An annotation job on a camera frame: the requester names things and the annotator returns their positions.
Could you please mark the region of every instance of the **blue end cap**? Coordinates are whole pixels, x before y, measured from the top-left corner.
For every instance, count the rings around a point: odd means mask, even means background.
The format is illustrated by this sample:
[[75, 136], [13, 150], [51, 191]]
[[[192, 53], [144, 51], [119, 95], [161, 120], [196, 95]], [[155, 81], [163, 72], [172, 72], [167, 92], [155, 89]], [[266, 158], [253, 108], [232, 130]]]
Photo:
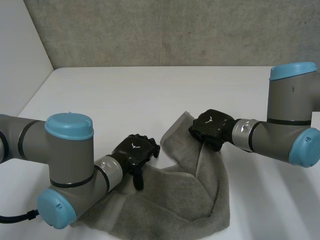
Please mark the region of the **blue end cap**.
[[49, 117], [45, 130], [57, 138], [82, 141], [94, 135], [93, 122], [90, 117], [78, 113], [58, 113]]
[[317, 65], [314, 62], [293, 62], [271, 68], [269, 80], [285, 79], [314, 71], [317, 71]]
[[40, 194], [37, 209], [43, 220], [55, 229], [64, 229], [77, 220], [77, 214], [70, 202], [51, 188]]
[[294, 141], [289, 153], [289, 162], [305, 168], [312, 167], [320, 159], [320, 131], [316, 128], [304, 130]]

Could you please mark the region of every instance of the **concrete wall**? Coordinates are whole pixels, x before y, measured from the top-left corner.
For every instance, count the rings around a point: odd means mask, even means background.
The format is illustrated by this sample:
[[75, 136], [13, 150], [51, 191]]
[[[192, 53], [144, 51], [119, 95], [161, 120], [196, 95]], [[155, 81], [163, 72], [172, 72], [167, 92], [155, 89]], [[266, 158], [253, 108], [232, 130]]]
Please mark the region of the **concrete wall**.
[[319, 0], [24, 0], [54, 68], [320, 64]]
[[0, 114], [17, 116], [52, 71], [23, 0], [0, 0]]

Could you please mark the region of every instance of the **gray towel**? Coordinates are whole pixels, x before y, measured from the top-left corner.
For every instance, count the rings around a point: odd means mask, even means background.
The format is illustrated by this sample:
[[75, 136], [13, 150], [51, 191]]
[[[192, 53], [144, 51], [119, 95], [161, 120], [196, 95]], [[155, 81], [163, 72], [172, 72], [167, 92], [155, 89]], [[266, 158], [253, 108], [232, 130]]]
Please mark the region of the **gray towel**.
[[124, 240], [196, 240], [227, 228], [227, 172], [220, 152], [190, 136], [193, 120], [185, 112], [160, 141], [176, 165], [146, 165], [143, 191], [136, 191], [132, 176], [125, 176], [73, 226], [85, 224]]

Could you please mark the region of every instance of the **white table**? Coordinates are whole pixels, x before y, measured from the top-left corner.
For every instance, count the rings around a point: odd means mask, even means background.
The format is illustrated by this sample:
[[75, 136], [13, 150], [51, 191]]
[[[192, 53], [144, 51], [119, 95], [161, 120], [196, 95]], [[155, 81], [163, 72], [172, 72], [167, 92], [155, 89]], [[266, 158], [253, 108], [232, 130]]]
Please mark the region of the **white table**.
[[[61, 112], [93, 119], [95, 159], [129, 134], [160, 141], [184, 112], [216, 109], [234, 118], [265, 120], [270, 67], [93, 67], [54, 71], [20, 117], [46, 120]], [[320, 115], [313, 115], [320, 128]], [[305, 169], [229, 143], [222, 148], [230, 185], [231, 223], [212, 240], [315, 240], [320, 236], [320, 163]], [[150, 164], [173, 165], [163, 153]], [[36, 207], [50, 185], [46, 165], [12, 159], [0, 166], [0, 215]], [[86, 227], [56, 230], [41, 217], [0, 225], [2, 240], [112, 240]]]

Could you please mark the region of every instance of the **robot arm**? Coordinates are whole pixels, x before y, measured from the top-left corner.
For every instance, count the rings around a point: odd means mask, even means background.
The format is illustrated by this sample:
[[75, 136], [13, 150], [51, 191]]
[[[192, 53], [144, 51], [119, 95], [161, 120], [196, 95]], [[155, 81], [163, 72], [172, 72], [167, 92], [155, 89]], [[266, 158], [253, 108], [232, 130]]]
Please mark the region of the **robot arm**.
[[313, 62], [271, 69], [266, 121], [235, 120], [211, 109], [201, 114], [189, 131], [216, 151], [224, 142], [230, 142], [247, 152], [312, 167], [320, 159], [320, 131], [311, 127], [312, 112], [320, 111], [320, 80], [316, 70]]
[[82, 114], [60, 113], [47, 121], [0, 115], [0, 163], [16, 158], [49, 166], [51, 186], [38, 197], [37, 208], [56, 229], [73, 223], [127, 173], [142, 190], [142, 167], [159, 156], [155, 140], [137, 134], [94, 162], [93, 135], [92, 120]]

